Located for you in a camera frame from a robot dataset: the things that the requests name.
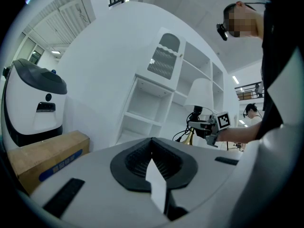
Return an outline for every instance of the lampshade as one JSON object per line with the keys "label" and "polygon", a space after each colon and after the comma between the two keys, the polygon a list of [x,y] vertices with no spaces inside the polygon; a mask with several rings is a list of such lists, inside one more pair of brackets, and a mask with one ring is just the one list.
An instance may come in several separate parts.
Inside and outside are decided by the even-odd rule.
{"label": "lampshade", "polygon": [[202,115],[213,113],[213,93],[210,80],[198,78],[193,81],[184,107],[188,112],[193,112],[194,106],[203,107]]}

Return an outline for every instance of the person wearing headset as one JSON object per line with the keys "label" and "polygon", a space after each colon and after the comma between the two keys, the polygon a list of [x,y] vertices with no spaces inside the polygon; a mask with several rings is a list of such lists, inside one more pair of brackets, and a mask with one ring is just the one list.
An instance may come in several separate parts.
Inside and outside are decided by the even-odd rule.
{"label": "person wearing headset", "polygon": [[257,107],[255,106],[255,103],[248,104],[245,108],[246,116],[248,116],[251,119],[250,126],[253,126],[260,121],[262,121],[262,117],[259,115]]}
{"label": "person wearing headset", "polygon": [[238,1],[228,5],[223,12],[224,22],[217,24],[217,30],[224,41],[228,39],[227,32],[236,38],[260,38],[263,41],[261,72],[265,89],[264,117],[262,121],[247,128],[223,130],[217,137],[217,141],[248,143],[262,138],[265,133],[283,123],[267,89],[287,64],[295,49],[297,37],[289,33],[294,30],[293,23],[283,19],[287,14],[292,18],[292,11],[286,6],[266,3],[264,14],[260,14],[246,3]]}

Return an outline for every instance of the blue label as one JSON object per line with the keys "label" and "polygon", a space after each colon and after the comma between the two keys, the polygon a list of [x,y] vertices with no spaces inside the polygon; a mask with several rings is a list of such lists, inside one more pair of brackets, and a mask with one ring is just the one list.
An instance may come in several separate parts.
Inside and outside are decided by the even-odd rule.
{"label": "blue label", "polygon": [[49,178],[51,175],[53,175],[54,173],[61,170],[66,165],[68,165],[69,163],[71,163],[72,161],[77,159],[81,154],[82,154],[82,149],[78,150],[77,152],[75,152],[71,156],[67,157],[62,162],[58,163],[57,165],[54,165],[50,169],[44,171],[43,173],[40,174],[39,181],[44,181],[45,179]]}

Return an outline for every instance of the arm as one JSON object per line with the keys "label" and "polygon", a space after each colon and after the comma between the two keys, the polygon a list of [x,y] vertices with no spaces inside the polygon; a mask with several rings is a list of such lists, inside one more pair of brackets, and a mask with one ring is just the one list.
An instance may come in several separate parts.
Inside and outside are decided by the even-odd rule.
{"label": "arm", "polygon": [[217,141],[248,143],[252,140],[255,140],[260,126],[261,122],[246,128],[228,128],[227,130],[221,131],[219,133]]}

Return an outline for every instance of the white shirt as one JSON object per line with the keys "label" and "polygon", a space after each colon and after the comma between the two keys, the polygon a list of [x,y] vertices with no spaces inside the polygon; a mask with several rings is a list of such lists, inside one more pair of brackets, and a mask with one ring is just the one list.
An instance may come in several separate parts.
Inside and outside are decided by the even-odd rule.
{"label": "white shirt", "polygon": [[262,121],[262,118],[259,115],[256,115],[254,118],[251,119],[251,126],[259,123],[260,121]]}

